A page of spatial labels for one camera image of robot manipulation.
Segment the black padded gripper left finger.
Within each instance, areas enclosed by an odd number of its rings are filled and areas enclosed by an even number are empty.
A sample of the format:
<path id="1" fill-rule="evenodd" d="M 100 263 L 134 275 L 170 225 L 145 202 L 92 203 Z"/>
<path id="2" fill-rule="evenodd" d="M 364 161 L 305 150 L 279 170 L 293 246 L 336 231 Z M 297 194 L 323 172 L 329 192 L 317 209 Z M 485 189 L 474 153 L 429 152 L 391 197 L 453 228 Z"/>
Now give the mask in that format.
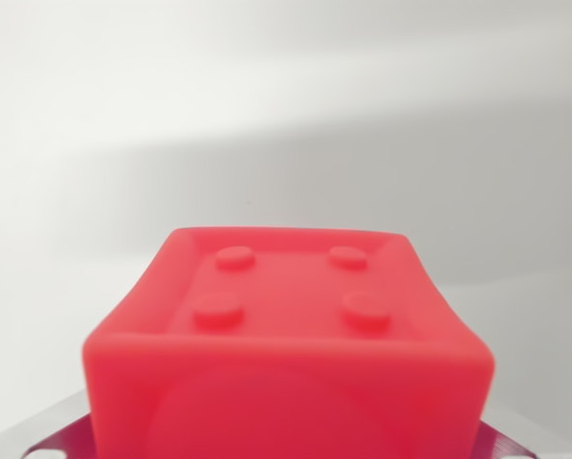
<path id="1" fill-rule="evenodd" d="M 85 390 L 31 418 L 31 440 L 23 458 L 94 458 L 95 440 Z"/>

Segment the black padded gripper right finger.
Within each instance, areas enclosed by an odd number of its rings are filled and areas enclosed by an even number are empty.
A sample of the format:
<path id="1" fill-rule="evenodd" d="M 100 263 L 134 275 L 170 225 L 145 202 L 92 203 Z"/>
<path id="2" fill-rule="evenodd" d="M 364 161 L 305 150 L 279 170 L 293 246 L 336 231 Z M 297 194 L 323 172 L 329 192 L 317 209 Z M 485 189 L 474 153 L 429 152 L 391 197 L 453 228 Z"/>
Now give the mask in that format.
<path id="1" fill-rule="evenodd" d="M 536 458 L 539 427 L 524 419 L 482 420 L 475 439 L 476 458 Z"/>

